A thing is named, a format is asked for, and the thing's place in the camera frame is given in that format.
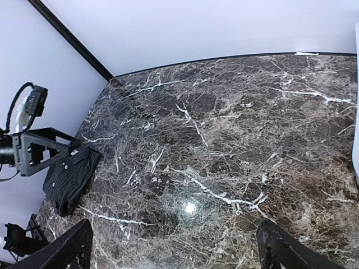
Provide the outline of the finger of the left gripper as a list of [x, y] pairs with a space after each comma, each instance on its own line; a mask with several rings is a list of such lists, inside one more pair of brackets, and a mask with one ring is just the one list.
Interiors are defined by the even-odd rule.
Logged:
[[81, 141], [79, 139], [72, 137], [68, 134], [65, 134], [59, 130], [55, 130], [55, 133], [56, 133], [57, 137], [63, 138], [69, 142], [69, 144], [67, 145], [69, 150], [76, 150], [77, 148], [79, 148], [81, 146]]
[[[44, 152], [49, 153], [49, 158], [44, 159]], [[72, 148], [68, 146], [61, 146], [53, 149], [44, 146], [35, 146], [33, 151], [33, 173], [38, 173], [45, 168], [48, 168], [71, 155]]]

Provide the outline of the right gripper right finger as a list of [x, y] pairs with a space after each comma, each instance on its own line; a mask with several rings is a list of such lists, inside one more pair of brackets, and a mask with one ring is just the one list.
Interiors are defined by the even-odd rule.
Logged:
[[341, 268], [310, 250], [269, 219], [256, 232], [261, 268]]

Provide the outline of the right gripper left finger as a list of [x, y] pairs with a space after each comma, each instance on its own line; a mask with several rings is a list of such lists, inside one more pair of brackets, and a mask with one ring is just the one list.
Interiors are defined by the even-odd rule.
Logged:
[[88, 219], [82, 219], [43, 249], [12, 265], [23, 268], [90, 268], [93, 230]]

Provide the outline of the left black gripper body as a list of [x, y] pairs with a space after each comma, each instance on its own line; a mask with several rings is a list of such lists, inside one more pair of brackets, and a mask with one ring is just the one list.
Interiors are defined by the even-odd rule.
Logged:
[[[29, 177], [34, 175], [33, 151], [35, 146], [44, 146], [53, 149], [61, 146], [56, 140], [55, 130], [54, 128], [43, 128], [11, 135], [15, 167], [21, 176]], [[49, 153], [44, 152], [44, 159], [48, 158]]]

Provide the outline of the black pinstriped long sleeve shirt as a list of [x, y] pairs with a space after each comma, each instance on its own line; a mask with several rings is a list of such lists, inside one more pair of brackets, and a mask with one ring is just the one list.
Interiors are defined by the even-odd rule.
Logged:
[[74, 212], [101, 158], [101, 153], [86, 146], [49, 168], [43, 192], [57, 215]]

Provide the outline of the white perforated plastic basket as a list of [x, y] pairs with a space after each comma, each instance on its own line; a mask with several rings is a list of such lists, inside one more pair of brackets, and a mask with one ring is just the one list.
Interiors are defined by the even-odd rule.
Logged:
[[[357, 62], [358, 62], [358, 54], [359, 54], [359, 41], [358, 41], [358, 33], [359, 33], [359, 22], [355, 25], [355, 35], [356, 35], [356, 52], [357, 52]], [[358, 116], [359, 116], [359, 88], [357, 88], [357, 97], [356, 97], [356, 119], [355, 119], [355, 133], [354, 133], [354, 139], [353, 139], [353, 148], [352, 148], [352, 163], [353, 168], [356, 175], [356, 182], [358, 184], [358, 174], [359, 174], [359, 125], [358, 125]]]

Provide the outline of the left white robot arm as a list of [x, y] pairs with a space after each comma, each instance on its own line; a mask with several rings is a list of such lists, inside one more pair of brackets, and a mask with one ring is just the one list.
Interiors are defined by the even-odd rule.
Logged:
[[68, 157], [81, 141], [54, 128], [1, 135], [1, 165], [30, 177]]

